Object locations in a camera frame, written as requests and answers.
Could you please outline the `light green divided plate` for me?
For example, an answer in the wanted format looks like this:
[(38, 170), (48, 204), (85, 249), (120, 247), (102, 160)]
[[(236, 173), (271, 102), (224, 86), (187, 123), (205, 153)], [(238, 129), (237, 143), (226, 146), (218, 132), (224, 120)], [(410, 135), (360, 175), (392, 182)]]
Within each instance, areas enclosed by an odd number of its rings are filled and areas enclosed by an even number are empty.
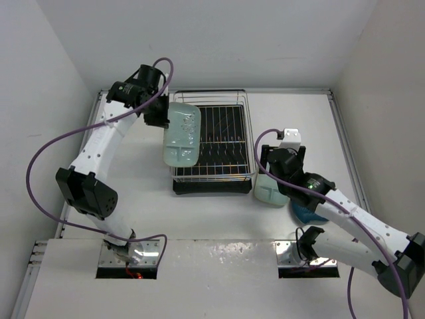
[(256, 174), (254, 196), (257, 200), (276, 207), (283, 207), (290, 202), (289, 197), (279, 192), (277, 182), (260, 169)]
[(199, 159), (201, 111), (192, 104), (169, 104), (169, 127), (163, 134), (163, 161), (170, 167), (192, 167)]

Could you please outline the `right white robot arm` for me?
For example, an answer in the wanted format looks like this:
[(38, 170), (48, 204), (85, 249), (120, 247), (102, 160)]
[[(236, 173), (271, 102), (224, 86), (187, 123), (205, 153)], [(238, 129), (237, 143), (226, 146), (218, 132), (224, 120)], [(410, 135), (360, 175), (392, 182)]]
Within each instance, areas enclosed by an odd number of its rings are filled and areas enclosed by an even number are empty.
[(301, 209), (338, 225), (358, 241), (342, 241), (310, 226), (297, 240), (302, 257), (337, 259), (372, 277), (393, 295), (410, 298), (424, 276), (424, 234), (409, 235), (372, 216), (339, 191), (332, 181), (303, 170), (299, 150), (263, 145), (260, 163), (276, 179), (282, 195)]

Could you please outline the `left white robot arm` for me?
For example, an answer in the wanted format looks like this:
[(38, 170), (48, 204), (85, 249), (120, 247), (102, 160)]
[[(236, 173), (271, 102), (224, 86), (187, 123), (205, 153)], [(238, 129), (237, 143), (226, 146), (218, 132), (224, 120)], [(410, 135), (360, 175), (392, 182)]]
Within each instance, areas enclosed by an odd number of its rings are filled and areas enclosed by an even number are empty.
[(118, 193), (106, 180), (118, 146), (140, 116), (153, 126), (168, 127), (168, 95), (153, 98), (166, 80), (162, 71), (143, 64), (127, 80), (115, 82), (106, 95), (98, 127), (77, 158), (55, 176), (67, 204), (91, 220), (103, 232), (107, 248), (125, 262), (135, 256), (139, 244), (134, 242), (134, 230), (116, 212)]

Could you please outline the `black drip tray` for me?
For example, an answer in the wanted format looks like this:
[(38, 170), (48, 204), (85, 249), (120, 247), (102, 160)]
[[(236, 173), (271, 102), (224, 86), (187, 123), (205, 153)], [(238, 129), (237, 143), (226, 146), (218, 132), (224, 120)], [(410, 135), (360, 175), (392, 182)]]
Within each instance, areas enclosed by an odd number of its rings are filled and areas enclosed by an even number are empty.
[(241, 104), (199, 106), (201, 138), (198, 162), (172, 170), (173, 191), (190, 193), (249, 193), (252, 161)]

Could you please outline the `dark blue shell plate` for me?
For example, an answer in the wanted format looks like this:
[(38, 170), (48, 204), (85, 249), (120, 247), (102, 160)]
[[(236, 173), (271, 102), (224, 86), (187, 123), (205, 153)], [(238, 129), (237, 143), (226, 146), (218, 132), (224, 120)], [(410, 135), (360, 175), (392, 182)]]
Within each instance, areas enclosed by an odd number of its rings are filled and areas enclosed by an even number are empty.
[(295, 217), (303, 224), (307, 225), (311, 222), (328, 222), (324, 217), (317, 215), (309, 209), (298, 205), (295, 202), (291, 202), (291, 209)]

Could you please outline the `back aluminium table rail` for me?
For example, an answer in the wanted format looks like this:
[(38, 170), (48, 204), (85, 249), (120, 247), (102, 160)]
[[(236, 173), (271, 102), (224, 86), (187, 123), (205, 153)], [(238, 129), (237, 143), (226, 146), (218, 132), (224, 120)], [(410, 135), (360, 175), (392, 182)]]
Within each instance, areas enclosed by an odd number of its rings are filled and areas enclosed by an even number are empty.
[(175, 92), (230, 92), (237, 90), (245, 91), (247, 93), (266, 94), (332, 94), (332, 91), (328, 88), (177, 88), (169, 89), (169, 92), (173, 94)]

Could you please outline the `aluminium table rail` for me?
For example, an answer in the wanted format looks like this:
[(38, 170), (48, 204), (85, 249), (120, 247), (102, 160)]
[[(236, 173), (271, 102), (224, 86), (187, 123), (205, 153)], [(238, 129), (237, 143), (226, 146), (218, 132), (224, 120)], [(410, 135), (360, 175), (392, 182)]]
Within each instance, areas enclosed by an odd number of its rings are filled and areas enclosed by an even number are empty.
[[(71, 179), (73, 171), (68, 173), (67, 169), (63, 169), (63, 173), (59, 173), (59, 180), (57, 182), (59, 189), (64, 193), (63, 197), (65, 202), (62, 208), (60, 217), (54, 218), (55, 221), (59, 221), (56, 233), (54, 238), (61, 239), (66, 229), (66, 226), (69, 224), (68, 216), (70, 212), (70, 206), (67, 202), (68, 199), (71, 199), (71, 203), (74, 203), (72, 198), (71, 190), (76, 189), (76, 193), (80, 196), (84, 196), (84, 192), (81, 190), (81, 182), (77, 178)], [(40, 271), (41, 263), (43, 261), (44, 253), (46, 251), (48, 241), (37, 240), (35, 241), (31, 255), (28, 261), (27, 270), (24, 275), (23, 283), (18, 293), (11, 318), (24, 318), (27, 312), (29, 301), (35, 287), (35, 282), (37, 281), (37, 276)]]
[(169, 92), (173, 94), (175, 92), (230, 92), (237, 90), (245, 91), (247, 93), (266, 94), (332, 94), (332, 91), (328, 88), (177, 88), (169, 89)]
[(365, 188), (363, 187), (363, 183), (361, 181), (361, 177), (359, 175), (359, 171), (357, 169), (357, 165), (355, 163), (355, 158), (353, 156), (353, 151), (351, 144), (349, 142), (348, 132), (346, 129), (346, 125), (343, 119), (343, 115), (337, 103), (337, 99), (334, 93), (329, 90), (328, 101), (331, 108), (331, 112), (333, 115), (333, 119), (336, 125), (337, 134), (339, 136), (339, 141), (343, 150), (343, 155), (345, 158), (345, 163), (347, 164), (347, 168), (349, 171), (349, 177), (351, 180), (351, 184), (353, 186), (353, 191), (355, 194), (355, 198), (357, 200), (358, 205), (364, 210), (371, 213), (371, 206), (369, 203), (369, 199), (367, 198), (367, 194), (365, 192)]

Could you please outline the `right aluminium table rail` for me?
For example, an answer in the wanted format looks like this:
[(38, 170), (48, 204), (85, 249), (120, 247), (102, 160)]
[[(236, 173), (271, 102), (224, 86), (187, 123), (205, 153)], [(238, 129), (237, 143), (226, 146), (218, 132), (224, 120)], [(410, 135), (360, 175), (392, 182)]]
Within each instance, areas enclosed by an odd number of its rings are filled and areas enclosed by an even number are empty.
[(365, 192), (365, 188), (363, 187), (363, 183), (361, 181), (361, 177), (359, 175), (359, 171), (357, 169), (357, 165), (355, 163), (355, 158), (353, 156), (353, 151), (351, 144), (349, 142), (348, 132), (346, 129), (346, 125), (343, 119), (343, 115), (337, 103), (337, 99), (334, 93), (329, 90), (328, 101), (331, 108), (331, 112), (333, 115), (333, 119), (336, 125), (337, 134), (339, 136), (339, 141), (343, 150), (343, 155), (345, 158), (345, 163), (347, 164), (347, 168), (349, 171), (349, 177), (351, 180), (351, 184), (353, 186), (353, 191), (355, 194), (355, 198), (357, 200), (358, 205), (364, 210), (371, 213), (371, 206), (369, 203), (369, 199), (367, 198), (367, 194)]

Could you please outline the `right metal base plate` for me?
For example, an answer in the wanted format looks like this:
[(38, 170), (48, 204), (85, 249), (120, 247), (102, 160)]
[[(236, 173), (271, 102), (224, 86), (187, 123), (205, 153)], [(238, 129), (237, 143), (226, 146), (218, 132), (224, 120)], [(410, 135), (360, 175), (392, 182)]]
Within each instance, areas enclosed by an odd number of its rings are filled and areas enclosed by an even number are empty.
[(302, 260), (296, 251), (294, 240), (277, 240), (274, 242), (278, 268), (289, 270), (312, 270), (320, 267), (335, 267), (337, 261), (324, 257), (312, 261)]

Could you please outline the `metal base plate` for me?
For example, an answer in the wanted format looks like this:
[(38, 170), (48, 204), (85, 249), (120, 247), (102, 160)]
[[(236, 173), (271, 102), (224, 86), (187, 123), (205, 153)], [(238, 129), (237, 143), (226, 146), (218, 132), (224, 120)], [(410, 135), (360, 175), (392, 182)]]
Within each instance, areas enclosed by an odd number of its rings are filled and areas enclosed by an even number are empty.
[(274, 242), (278, 268), (289, 270), (312, 270), (320, 267), (335, 267), (337, 261), (324, 257), (312, 261), (302, 260), (296, 251), (294, 240), (277, 240)]
[(115, 246), (104, 241), (100, 249), (98, 266), (101, 268), (155, 267), (160, 256), (159, 240), (128, 243)]

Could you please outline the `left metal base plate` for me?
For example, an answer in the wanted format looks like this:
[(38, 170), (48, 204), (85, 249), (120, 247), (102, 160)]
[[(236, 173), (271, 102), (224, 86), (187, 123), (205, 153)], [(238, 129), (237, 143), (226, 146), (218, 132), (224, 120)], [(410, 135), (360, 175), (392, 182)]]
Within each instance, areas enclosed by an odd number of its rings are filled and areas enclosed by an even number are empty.
[(100, 249), (98, 266), (101, 268), (155, 267), (160, 256), (159, 240), (128, 243), (115, 246), (104, 241)]

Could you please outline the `left aluminium table rail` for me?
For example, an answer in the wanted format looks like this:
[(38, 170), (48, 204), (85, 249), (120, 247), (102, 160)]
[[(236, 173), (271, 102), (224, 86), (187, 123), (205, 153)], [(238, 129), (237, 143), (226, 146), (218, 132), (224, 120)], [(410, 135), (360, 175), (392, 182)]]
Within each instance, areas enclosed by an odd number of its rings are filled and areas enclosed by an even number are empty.
[[(73, 171), (68, 173), (67, 169), (63, 169), (63, 173), (59, 173), (59, 180), (57, 182), (59, 189), (64, 193), (63, 197), (65, 202), (62, 208), (60, 217), (54, 218), (55, 221), (59, 221), (56, 233), (54, 238), (61, 239), (66, 229), (66, 226), (69, 224), (68, 216), (70, 212), (70, 206), (67, 202), (68, 199), (71, 199), (71, 203), (74, 203), (72, 198), (71, 190), (76, 189), (76, 193), (80, 196), (84, 196), (84, 192), (81, 190), (81, 182), (77, 178), (71, 179)], [(40, 271), (41, 263), (43, 261), (44, 253), (46, 251), (48, 241), (37, 240), (35, 241), (31, 255), (28, 261), (27, 270), (24, 275), (23, 283), (18, 293), (11, 318), (24, 318), (27, 312), (29, 301), (35, 287), (35, 282), (37, 281), (37, 276)]]

